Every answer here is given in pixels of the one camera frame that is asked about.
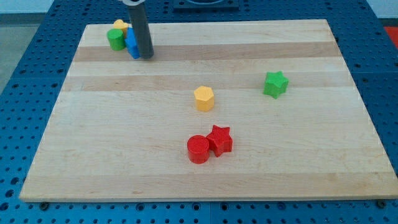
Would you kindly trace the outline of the silver rod mount collar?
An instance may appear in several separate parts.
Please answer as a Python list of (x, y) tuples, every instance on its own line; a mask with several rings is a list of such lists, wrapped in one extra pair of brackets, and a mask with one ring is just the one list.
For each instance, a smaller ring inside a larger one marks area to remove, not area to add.
[(127, 6), (138, 6), (143, 4), (146, 0), (121, 0)]

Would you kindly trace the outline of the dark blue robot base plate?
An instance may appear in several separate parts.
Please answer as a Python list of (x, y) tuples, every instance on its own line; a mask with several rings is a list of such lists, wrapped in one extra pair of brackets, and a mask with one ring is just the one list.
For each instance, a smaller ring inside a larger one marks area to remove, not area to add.
[(191, 10), (191, 9), (239, 9), (238, 0), (172, 0), (173, 9)]

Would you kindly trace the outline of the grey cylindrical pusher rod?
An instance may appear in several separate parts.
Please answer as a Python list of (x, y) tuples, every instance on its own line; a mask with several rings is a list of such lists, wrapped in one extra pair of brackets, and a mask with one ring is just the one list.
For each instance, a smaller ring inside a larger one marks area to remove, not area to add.
[(127, 6), (127, 8), (132, 28), (134, 29), (139, 54), (143, 59), (150, 59), (154, 56), (154, 49), (150, 36), (145, 4)]

